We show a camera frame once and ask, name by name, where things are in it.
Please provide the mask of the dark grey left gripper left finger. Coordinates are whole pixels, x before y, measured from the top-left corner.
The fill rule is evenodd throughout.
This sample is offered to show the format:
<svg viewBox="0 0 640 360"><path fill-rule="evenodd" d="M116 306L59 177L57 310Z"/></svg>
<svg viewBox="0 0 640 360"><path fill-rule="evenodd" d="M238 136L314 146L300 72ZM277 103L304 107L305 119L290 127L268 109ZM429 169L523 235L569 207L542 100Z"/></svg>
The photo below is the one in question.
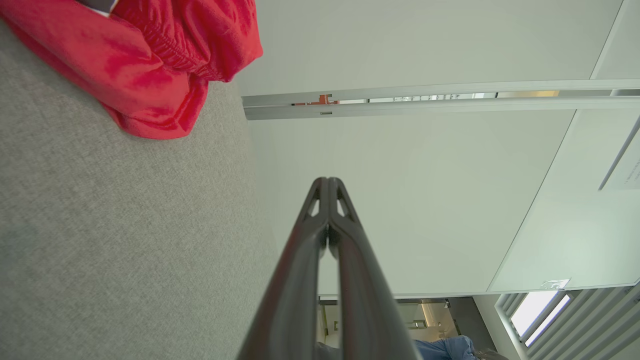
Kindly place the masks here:
<svg viewBox="0 0 640 360"><path fill-rule="evenodd" d="M240 360L313 360L319 261L327 248L329 180L316 178L238 352Z"/></svg>

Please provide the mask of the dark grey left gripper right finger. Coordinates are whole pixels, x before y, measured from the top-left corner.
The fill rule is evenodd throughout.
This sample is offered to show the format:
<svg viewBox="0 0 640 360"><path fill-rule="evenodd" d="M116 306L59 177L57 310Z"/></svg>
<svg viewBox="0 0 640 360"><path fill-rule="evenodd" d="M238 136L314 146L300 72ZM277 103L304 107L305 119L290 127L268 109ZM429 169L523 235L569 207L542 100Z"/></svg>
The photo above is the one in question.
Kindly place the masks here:
<svg viewBox="0 0 640 360"><path fill-rule="evenodd" d="M338 262L345 360L418 360L397 301L340 178L329 178L329 248Z"/></svg>

